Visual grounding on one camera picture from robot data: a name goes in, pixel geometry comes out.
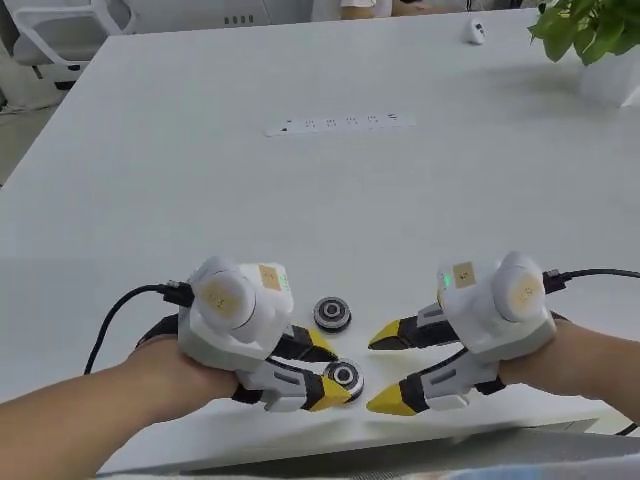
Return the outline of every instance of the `ball bearing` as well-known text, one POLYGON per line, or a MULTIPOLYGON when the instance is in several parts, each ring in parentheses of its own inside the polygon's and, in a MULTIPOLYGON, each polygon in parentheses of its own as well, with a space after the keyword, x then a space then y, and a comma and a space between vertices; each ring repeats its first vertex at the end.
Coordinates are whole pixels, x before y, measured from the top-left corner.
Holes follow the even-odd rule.
POLYGON ((351 310, 347 302, 338 297, 325 297, 313 309, 313 320, 327 333, 343 331, 351 323, 351 310))
POLYGON ((353 402, 362 394, 364 377, 355 362, 340 358, 327 365, 324 374, 351 394, 351 398, 346 403, 353 402))

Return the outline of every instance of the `power strip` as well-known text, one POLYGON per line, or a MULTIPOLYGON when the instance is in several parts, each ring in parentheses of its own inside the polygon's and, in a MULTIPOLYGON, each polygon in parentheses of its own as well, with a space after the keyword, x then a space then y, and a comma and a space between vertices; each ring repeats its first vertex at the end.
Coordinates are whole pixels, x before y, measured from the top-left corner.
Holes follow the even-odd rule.
POLYGON ((267 137, 301 135, 306 133, 362 131, 379 128, 412 127, 414 115, 407 113, 376 113, 315 118, 290 118, 266 128, 267 137))

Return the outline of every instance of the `gripper jaw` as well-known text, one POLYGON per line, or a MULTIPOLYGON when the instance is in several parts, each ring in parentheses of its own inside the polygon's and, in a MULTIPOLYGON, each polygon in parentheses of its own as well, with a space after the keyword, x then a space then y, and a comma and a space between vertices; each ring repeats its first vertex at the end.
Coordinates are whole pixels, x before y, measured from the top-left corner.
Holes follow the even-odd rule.
POLYGON ((447 345, 459 341, 437 303, 412 317, 394 320, 369 342, 370 350, 405 350, 447 345))
POLYGON ((240 386, 233 399, 264 402, 265 410, 317 412, 344 404, 351 395, 324 375, 268 358, 253 372, 237 372, 240 386))
POLYGON ((315 330, 289 325, 273 353, 251 372, 236 372, 240 386, 233 399, 248 404, 263 402, 265 410, 317 412, 342 405, 351 395, 325 375, 287 365, 284 360, 308 363, 338 359, 326 340, 315 330))
POLYGON ((490 395, 504 388, 498 362, 481 363, 463 348, 429 368, 387 387, 367 404, 376 413, 412 416, 428 409, 450 410, 469 404, 466 395, 476 388, 490 395))
POLYGON ((334 362, 338 355, 317 330, 289 325, 273 353, 275 357, 303 362, 334 362))

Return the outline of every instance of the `human arm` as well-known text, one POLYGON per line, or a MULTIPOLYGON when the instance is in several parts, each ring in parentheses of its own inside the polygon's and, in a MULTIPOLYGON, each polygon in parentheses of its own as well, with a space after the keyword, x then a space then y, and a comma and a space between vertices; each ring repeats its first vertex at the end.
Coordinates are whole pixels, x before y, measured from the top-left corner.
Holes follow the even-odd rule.
POLYGON ((393 0, 392 15, 394 17, 407 17, 415 15, 432 15, 435 13, 460 12, 460 9, 447 7, 431 7, 423 2, 404 3, 402 0, 393 0))
POLYGON ((640 343, 557 322, 555 338, 537 352, 500 365, 505 384, 555 395, 603 400, 640 422, 640 343))
POLYGON ((236 387, 233 373, 197 365, 175 339, 158 337, 121 365, 0 405, 0 478, 92 477, 140 430, 229 397, 236 387))
POLYGON ((342 20, 365 20, 374 18, 373 7, 375 1, 371 0, 343 0, 340 6, 342 20))

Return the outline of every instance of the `table surface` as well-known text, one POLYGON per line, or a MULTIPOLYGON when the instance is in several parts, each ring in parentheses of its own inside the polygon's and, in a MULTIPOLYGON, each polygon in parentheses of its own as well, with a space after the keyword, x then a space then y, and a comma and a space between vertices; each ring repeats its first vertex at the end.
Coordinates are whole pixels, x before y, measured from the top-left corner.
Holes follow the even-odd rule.
MULTIPOLYGON (((79 374, 128 289, 213 254, 287 267, 295 320, 323 296, 353 324, 332 339, 366 376, 363 401, 266 414, 220 401, 129 442, 104 471, 215 466, 508 425, 598 416, 602 403, 510 387, 413 418, 364 401, 451 352, 373 353, 388 321, 431 303, 445 259, 528 252, 545 268, 640 270, 640 110, 575 94, 575 57, 529 44, 532 11, 111 38, 0 192, 0 400, 79 374), (289 115, 388 110, 415 127, 266 138, 289 115)), ((640 285, 576 280, 550 306, 640 338, 640 285)), ((116 318, 96 368, 171 312, 116 318)))

